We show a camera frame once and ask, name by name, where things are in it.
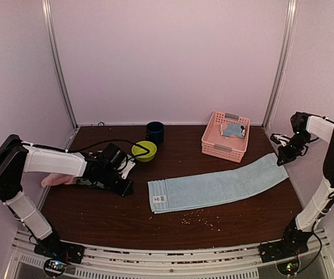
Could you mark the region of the light blue towel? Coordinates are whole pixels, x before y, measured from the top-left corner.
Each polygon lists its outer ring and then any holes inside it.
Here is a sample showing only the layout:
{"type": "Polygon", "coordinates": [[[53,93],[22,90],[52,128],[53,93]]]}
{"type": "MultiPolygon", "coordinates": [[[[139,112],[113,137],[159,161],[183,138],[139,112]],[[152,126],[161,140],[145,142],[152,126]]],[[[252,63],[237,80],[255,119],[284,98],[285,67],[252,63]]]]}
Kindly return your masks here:
{"type": "Polygon", "coordinates": [[[155,214],[200,209],[251,198],[288,178],[277,156],[269,153],[234,170],[148,182],[155,214]]]}

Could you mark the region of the patterned blue pastel towel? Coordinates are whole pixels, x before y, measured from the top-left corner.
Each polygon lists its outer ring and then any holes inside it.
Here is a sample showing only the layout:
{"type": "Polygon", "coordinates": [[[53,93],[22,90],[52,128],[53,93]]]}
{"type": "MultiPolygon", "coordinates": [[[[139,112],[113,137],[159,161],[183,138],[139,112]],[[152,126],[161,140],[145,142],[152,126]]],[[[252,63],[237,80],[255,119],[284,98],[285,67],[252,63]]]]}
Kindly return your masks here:
{"type": "Polygon", "coordinates": [[[246,126],[242,124],[221,123],[220,134],[226,138],[244,138],[246,136],[246,126]]]}

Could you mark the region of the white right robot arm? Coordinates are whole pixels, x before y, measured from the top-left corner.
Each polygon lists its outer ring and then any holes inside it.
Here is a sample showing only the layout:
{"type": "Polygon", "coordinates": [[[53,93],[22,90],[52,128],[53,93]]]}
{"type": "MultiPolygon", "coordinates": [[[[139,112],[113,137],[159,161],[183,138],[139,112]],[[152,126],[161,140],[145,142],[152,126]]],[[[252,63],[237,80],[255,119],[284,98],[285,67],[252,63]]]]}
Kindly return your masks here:
{"type": "Polygon", "coordinates": [[[288,224],[279,243],[278,250],[286,257],[295,255],[307,246],[317,224],[334,204],[334,121],[319,115],[296,112],[290,122],[294,132],[292,137],[272,135],[279,145],[278,166],[304,156],[308,150],[307,145],[313,141],[323,140],[328,144],[328,149],[317,191],[302,212],[288,224]]]}

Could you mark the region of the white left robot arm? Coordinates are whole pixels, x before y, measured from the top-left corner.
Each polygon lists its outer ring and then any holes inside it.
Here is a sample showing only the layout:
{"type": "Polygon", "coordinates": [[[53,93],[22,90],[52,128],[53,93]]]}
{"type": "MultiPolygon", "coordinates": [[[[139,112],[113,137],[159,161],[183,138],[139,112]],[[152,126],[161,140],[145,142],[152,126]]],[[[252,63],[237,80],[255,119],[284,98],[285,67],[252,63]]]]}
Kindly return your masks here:
{"type": "Polygon", "coordinates": [[[87,152],[84,148],[72,150],[33,144],[11,134],[0,146],[0,201],[50,257],[59,258],[64,253],[64,245],[54,226],[24,191],[24,176],[42,173],[84,179],[125,197],[133,193],[134,182],[128,173],[134,166],[135,158],[113,140],[106,141],[101,151],[87,152]]]}

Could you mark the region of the lime green bowl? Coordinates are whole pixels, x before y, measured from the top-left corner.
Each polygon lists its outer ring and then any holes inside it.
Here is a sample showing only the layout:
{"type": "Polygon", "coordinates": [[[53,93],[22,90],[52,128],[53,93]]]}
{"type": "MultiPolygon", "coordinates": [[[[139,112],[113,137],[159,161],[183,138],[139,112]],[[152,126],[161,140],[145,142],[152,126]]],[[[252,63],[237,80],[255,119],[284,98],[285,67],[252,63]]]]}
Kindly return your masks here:
{"type": "Polygon", "coordinates": [[[132,157],[140,162],[150,162],[154,159],[157,146],[150,141],[139,141],[131,148],[132,157]]]}

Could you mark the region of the mint green towel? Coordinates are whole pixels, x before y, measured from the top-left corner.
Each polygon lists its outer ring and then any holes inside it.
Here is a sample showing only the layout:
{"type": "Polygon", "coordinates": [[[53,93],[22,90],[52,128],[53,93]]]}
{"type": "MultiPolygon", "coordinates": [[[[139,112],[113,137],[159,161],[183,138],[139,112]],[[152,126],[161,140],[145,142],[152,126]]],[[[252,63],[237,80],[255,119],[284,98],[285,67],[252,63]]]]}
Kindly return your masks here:
{"type": "Polygon", "coordinates": [[[103,184],[99,181],[91,181],[86,178],[77,178],[76,183],[78,185],[86,185],[89,187],[98,187],[98,188],[103,188],[103,184]]]}

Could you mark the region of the dark blue mug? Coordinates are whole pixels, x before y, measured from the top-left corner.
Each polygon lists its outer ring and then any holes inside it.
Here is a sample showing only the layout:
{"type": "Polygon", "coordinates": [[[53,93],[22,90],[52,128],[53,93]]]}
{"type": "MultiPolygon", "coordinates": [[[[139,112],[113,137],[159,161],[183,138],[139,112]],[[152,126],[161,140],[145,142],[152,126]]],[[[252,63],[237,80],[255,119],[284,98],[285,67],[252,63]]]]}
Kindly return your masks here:
{"type": "Polygon", "coordinates": [[[150,122],[146,125],[146,140],[160,145],[164,141],[164,124],[158,121],[150,122]]]}

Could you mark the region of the pink perforated plastic basket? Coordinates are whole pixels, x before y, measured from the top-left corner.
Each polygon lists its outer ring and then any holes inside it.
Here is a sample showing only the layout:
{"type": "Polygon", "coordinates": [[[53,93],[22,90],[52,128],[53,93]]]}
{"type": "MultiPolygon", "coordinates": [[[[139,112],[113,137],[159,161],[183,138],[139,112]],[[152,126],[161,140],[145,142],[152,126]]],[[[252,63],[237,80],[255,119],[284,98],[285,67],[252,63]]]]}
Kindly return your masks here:
{"type": "Polygon", "coordinates": [[[224,112],[213,112],[201,139],[202,153],[232,162],[241,162],[246,153],[249,140],[250,120],[245,117],[224,112]],[[226,138],[220,134],[221,123],[242,124],[246,126],[244,138],[226,138]]]}

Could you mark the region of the pink towel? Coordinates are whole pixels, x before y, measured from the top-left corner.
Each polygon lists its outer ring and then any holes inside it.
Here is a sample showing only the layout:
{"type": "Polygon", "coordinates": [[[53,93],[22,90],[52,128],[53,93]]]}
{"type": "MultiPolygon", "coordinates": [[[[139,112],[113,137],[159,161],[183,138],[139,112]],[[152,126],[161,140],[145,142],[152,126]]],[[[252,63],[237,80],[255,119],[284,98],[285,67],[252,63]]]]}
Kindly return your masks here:
{"type": "Polygon", "coordinates": [[[67,174],[49,174],[42,180],[41,186],[43,188],[47,188],[57,185],[73,185],[76,182],[77,182],[77,177],[74,176],[70,176],[67,174]]]}

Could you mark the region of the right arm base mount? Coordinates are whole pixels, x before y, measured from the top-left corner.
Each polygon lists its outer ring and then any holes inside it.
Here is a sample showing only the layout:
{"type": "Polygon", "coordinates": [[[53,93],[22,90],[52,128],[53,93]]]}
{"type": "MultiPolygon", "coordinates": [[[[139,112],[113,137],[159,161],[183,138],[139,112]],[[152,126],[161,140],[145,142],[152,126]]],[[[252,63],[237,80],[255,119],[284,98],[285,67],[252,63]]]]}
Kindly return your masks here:
{"type": "Polygon", "coordinates": [[[295,276],[301,267],[300,255],[308,252],[308,245],[287,243],[284,240],[265,241],[258,246],[258,251],[263,263],[275,262],[281,275],[295,276]]]}

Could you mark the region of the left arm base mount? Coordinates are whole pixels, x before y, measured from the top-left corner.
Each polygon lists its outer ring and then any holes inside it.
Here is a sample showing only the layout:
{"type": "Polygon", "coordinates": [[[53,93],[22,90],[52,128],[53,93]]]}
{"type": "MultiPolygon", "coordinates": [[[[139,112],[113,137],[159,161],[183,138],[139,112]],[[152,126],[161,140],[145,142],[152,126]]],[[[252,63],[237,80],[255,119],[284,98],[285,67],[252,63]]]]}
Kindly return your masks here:
{"type": "Polygon", "coordinates": [[[72,264],[80,264],[84,256],[85,248],[79,244],[68,242],[61,243],[61,252],[49,252],[41,244],[36,244],[34,253],[47,257],[43,264],[43,271],[49,277],[59,277],[65,273],[72,264]]]}

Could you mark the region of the aluminium front rail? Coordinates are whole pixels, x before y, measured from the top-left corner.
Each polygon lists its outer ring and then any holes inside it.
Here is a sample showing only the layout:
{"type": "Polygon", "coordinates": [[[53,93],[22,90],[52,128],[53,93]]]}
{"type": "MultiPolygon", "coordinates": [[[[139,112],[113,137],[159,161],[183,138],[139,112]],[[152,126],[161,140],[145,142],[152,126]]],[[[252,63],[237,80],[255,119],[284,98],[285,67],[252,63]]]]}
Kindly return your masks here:
{"type": "MultiPolygon", "coordinates": [[[[300,255],[297,278],[334,278],[331,246],[324,230],[300,255]]],[[[263,263],[258,243],[193,250],[121,249],[85,244],[80,264],[59,278],[287,278],[275,262],[263,263]]]]}

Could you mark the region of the right aluminium frame post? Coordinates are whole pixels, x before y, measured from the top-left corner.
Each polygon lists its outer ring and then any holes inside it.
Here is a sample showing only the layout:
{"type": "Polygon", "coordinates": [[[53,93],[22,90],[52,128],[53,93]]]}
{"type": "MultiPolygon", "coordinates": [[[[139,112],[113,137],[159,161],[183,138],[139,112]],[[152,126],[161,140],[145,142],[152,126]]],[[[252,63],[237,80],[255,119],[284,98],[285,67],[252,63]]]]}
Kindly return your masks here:
{"type": "Polygon", "coordinates": [[[297,0],[288,1],[288,9],[286,14],[285,28],[283,31],[283,39],[278,59],[278,65],[276,67],[274,82],[272,85],[267,109],[265,112],[263,123],[261,125],[264,131],[270,130],[271,124],[274,121],[275,112],[280,101],[283,82],[285,80],[286,67],[290,58],[291,48],[293,44],[298,3],[299,2],[297,0]]]}

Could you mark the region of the aluminium frame post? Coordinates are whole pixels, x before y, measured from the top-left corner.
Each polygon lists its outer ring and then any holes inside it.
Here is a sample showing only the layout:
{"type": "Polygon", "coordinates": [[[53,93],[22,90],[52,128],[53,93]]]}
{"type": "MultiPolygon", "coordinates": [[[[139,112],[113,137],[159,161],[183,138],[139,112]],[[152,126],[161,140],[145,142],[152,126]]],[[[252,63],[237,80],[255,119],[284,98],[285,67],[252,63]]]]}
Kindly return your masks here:
{"type": "Polygon", "coordinates": [[[66,81],[64,79],[64,73],[62,64],[59,56],[58,44],[55,36],[55,28],[53,23],[51,2],[49,0],[42,0],[42,11],[45,20],[46,30],[48,33],[49,44],[51,46],[51,54],[53,58],[53,64],[55,69],[56,78],[58,81],[60,94],[63,99],[63,104],[68,114],[71,126],[74,130],[78,128],[76,117],[74,115],[74,110],[70,101],[69,93],[67,90],[66,81]]]}
{"type": "Polygon", "coordinates": [[[280,101],[283,82],[285,80],[286,67],[290,58],[291,48],[293,44],[298,3],[299,2],[297,0],[288,1],[288,9],[286,14],[285,28],[283,31],[283,39],[278,59],[278,65],[276,67],[274,82],[272,85],[267,109],[265,112],[263,123],[261,125],[264,131],[270,130],[271,124],[274,121],[275,112],[280,101]]]}

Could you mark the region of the left aluminium frame post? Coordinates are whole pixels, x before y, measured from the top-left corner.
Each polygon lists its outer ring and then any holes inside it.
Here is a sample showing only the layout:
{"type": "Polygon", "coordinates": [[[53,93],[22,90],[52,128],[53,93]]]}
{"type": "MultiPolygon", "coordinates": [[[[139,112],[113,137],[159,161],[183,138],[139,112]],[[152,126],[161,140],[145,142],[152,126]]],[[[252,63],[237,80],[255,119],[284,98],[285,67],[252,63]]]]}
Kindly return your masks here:
{"type": "Polygon", "coordinates": [[[53,23],[51,2],[49,0],[42,0],[42,11],[45,20],[46,30],[48,33],[49,44],[51,46],[51,54],[53,58],[53,64],[55,69],[56,78],[58,81],[60,94],[63,99],[63,104],[68,114],[71,126],[74,130],[78,128],[76,117],[74,115],[74,110],[70,101],[69,93],[67,90],[66,81],[64,79],[64,73],[62,64],[59,56],[58,44],[55,36],[55,28],[53,23]]]}

